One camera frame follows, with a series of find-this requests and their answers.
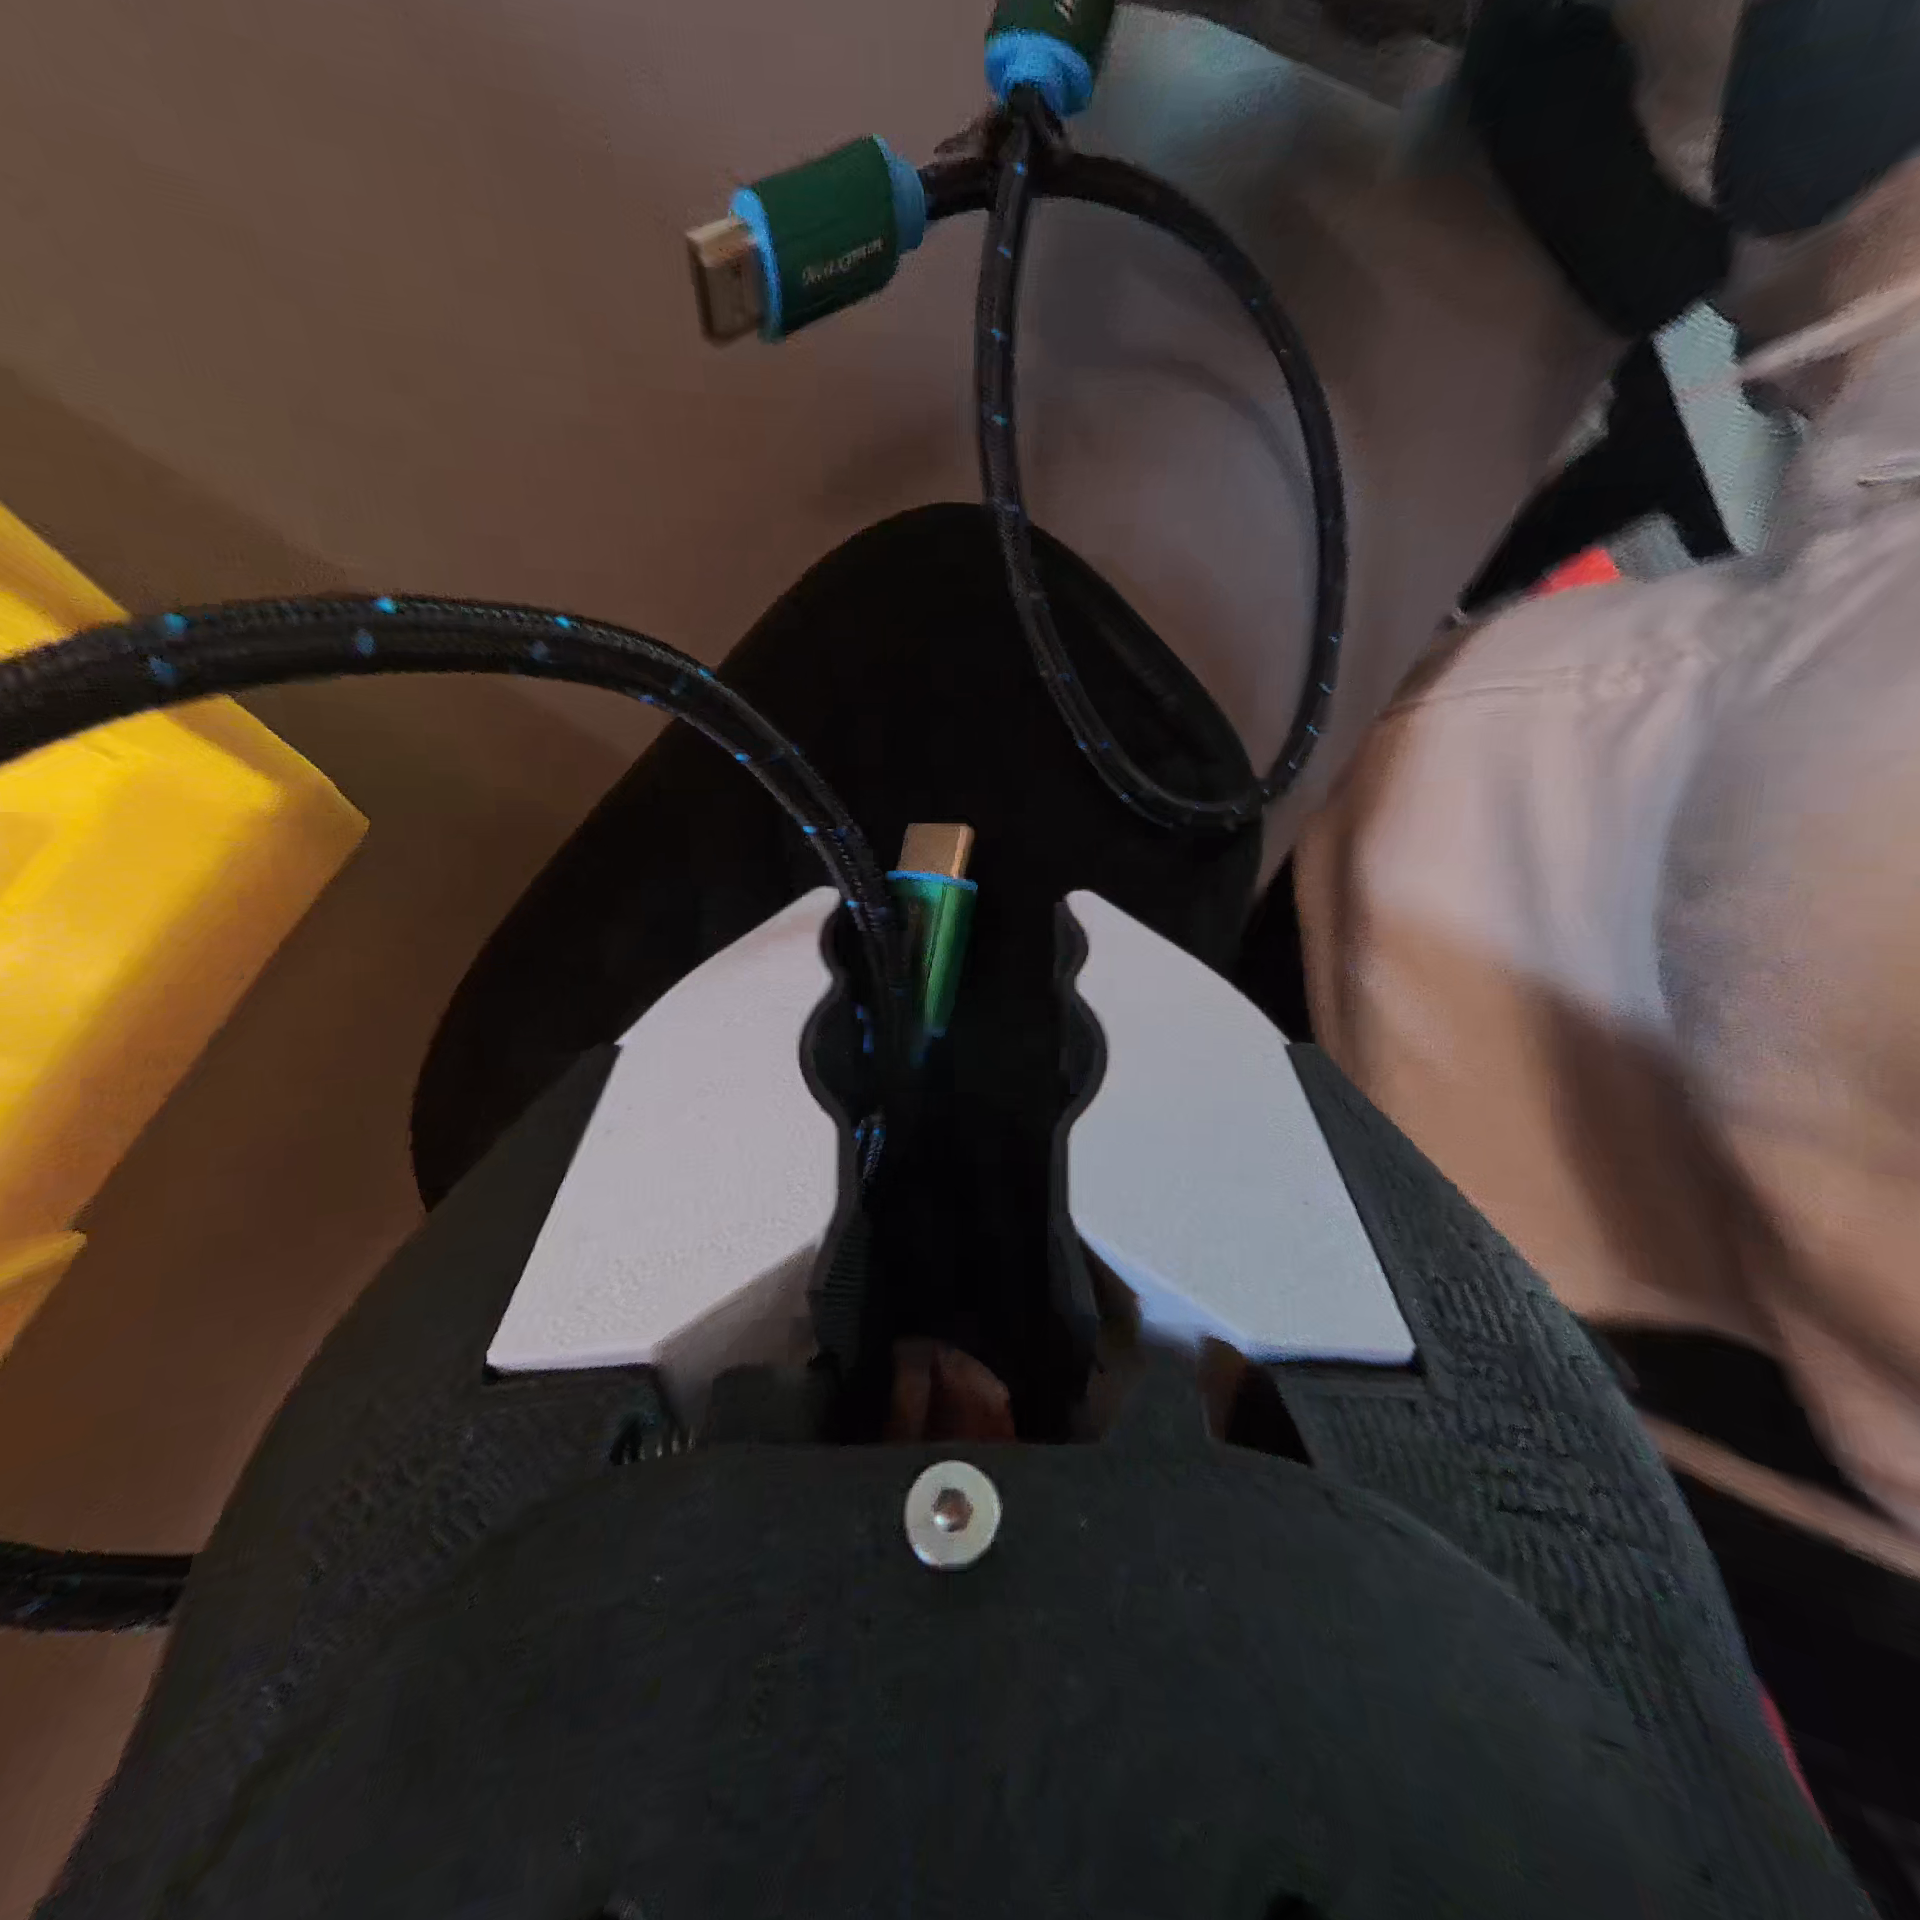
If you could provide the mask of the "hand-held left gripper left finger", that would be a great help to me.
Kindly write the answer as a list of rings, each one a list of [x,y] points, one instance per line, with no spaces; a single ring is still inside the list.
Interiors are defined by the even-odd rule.
[[[840,1202],[840,1130],[802,1071],[827,999],[819,887],[688,972],[615,1045],[497,1374],[726,1374],[814,1356],[809,1274]]]

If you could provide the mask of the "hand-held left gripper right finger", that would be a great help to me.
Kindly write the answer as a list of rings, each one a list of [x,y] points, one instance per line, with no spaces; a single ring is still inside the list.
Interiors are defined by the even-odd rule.
[[[1064,902],[1092,1090],[1066,1124],[1079,1240],[1171,1345],[1407,1369],[1416,1341],[1290,1041],[1225,975],[1116,902]]]

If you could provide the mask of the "yellow plastic bin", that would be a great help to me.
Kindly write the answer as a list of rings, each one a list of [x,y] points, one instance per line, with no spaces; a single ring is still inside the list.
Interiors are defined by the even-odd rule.
[[[3,1348],[368,818],[233,700],[4,766]]]

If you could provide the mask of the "black braided cable green plugs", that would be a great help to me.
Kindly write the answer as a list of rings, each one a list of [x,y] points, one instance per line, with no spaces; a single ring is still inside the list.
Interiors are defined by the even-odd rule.
[[[970,132],[927,166],[865,134],[742,184],[720,218],[688,230],[691,281],[708,342],[780,342],[876,297],[932,224],[985,213],[975,311],[977,463],[1028,653],[1072,743],[1121,804],[1168,831],[1240,831],[1296,786],[1338,692],[1348,500],[1326,385],[1255,260],[1175,184],[1071,143],[1066,127],[1092,102],[1113,16],[1113,1],[1000,1],[984,39],[993,102]],[[1314,564],[1304,688],[1273,766],[1223,799],[1177,792],[1123,746],[1071,657],[1042,584],[1018,449],[1018,309],[1028,222],[1042,200],[1104,208],[1187,246],[1255,325],[1300,430]]]
[[[833,887],[826,1009],[791,1041],[806,1116],[833,1121],[835,1218],[806,1298],[826,1378],[854,1372],[884,1288],[874,1231],[899,1212],[930,1110],[910,1058],[921,991],[895,885],[826,773],[748,689],[633,630],[537,608],[416,596],[228,602],[91,629],[4,664],[4,761],[217,692],[352,676],[515,676],[649,703],[672,729],[577,829],[474,961],[432,1037],[412,1110],[425,1223],[327,1337],[194,1557],[4,1542],[4,1624],[107,1633],[206,1624],[217,1600],[292,1642],[345,1642],[432,1589],[488,1534],[584,1478],[675,1449],[658,1362],[536,1366],[480,1358],[486,1319],[534,1248],[614,1078],[615,1040],[714,958],[720,926],[788,873],[776,829],[694,737],[743,766]]]

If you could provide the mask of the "grey desk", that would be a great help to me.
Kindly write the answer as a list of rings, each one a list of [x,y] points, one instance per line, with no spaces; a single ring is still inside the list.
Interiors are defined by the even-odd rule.
[[[982,102],[991,4],[4,4],[4,500],[135,612],[446,592],[718,662],[809,561],[977,500],[978,222],[785,346],[711,349],[684,230]],[[1472,154],[1193,21],[1124,16],[1076,137],[1258,255],[1339,432],[1336,734],[1266,880],[1598,390],[1614,342]],[[420,1218],[427,1045],[662,730],[587,688],[379,679],[251,710],[368,837],[84,1214],[4,1358],[4,1537],[194,1552]]]

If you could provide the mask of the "person's left hand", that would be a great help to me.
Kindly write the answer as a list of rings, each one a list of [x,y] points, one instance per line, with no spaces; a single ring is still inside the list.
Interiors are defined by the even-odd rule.
[[[883,1420],[887,1444],[1014,1444],[1011,1389],[977,1356],[943,1340],[902,1337]]]

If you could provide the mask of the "black wrist rest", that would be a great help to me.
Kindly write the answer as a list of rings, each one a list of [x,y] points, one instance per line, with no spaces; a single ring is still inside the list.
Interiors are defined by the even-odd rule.
[[[905,826],[971,824],[962,986],[918,1130],[946,1192],[1042,1216],[1066,1106],[1054,908],[1095,890],[1228,965],[1258,829],[1180,833],[1121,804],[1056,712],[982,508],[892,516],[794,583],[720,664],[895,860]],[[435,1206],[593,1046],[826,880],[801,829],[691,726],[618,778],[521,890],[439,1023],[412,1154]]]

